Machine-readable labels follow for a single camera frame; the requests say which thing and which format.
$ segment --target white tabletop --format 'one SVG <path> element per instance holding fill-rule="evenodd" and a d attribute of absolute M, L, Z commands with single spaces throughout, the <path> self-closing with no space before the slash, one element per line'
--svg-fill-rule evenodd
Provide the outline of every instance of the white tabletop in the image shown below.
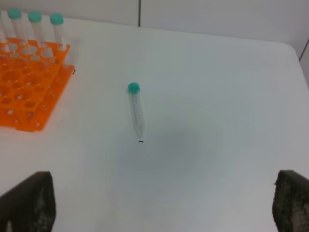
<path fill-rule="evenodd" d="M 51 171 L 56 232 L 277 231 L 279 170 L 309 176 L 309 92 L 290 46 L 65 23 L 76 73 L 43 131 L 0 128 L 0 194 Z"/>

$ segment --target green cap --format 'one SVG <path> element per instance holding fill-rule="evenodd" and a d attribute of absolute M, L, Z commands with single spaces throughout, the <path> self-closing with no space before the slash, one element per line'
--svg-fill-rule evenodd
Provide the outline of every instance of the green cap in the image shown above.
<path fill-rule="evenodd" d="M 38 11 L 31 11 L 28 13 L 28 19 L 31 23 L 38 23 L 42 20 L 42 16 Z"/>
<path fill-rule="evenodd" d="M 129 93 L 132 93 L 132 94 L 136 94 L 140 91 L 140 85 L 137 84 L 136 82 L 132 82 L 129 87 Z"/>
<path fill-rule="evenodd" d="M 10 19 L 19 19 L 21 18 L 21 11 L 18 8 L 12 8 L 8 10 L 8 15 Z"/>
<path fill-rule="evenodd" d="M 62 14 L 55 13 L 50 16 L 50 22 L 53 25 L 61 25 L 63 24 L 63 16 Z"/>

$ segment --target teal screw cap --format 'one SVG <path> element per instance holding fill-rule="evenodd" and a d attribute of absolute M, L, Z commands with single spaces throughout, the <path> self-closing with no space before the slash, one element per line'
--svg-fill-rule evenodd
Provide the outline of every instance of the teal screw cap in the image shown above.
<path fill-rule="evenodd" d="M 38 23 L 42 20 L 42 16 L 38 11 L 31 11 L 28 13 L 28 19 L 31 23 Z"/>
<path fill-rule="evenodd" d="M 53 25 L 61 25 L 63 24 L 63 16 L 62 14 L 55 13 L 50 16 L 50 22 Z"/>
<path fill-rule="evenodd" d="M 21 18 L 21 11 L 18 8 L 12 8 L 8 10 L 8 15 L 10 19 L 19 19 Z"/>
<path fill-rule="evenodd" d="M 132 82 L 129 87 L 129 93 L 132 93 L 132 94 L 136 94 L 140 91 L 140 85 L 137 84 L 136 82 Z"/>

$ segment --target white table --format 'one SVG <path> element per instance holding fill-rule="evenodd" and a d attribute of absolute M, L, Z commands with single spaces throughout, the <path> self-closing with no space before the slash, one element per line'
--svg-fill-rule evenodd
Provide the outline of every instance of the white table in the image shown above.
<path fill-rule="evenodd" d="M 65 23 L 76 73 L 44 131 L 0 128 L 0 194 L 49 170 L 56 232 L 277 231 L 278 171 L 309 176 L 309 92 L 290 46 Z"/>

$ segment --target test tube rack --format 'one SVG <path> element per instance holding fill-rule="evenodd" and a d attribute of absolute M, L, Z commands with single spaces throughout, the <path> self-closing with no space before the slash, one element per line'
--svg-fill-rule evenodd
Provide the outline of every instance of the test tube rack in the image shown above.
<path fill-rule="evenodd" d="M 63 64 L 70 49 L 56 43 L 39 48 L 28 40 L 21 46 L 8 38 L 0 48 L 0 126 L 41 131 L 51 115 L 74 66 Z"/>

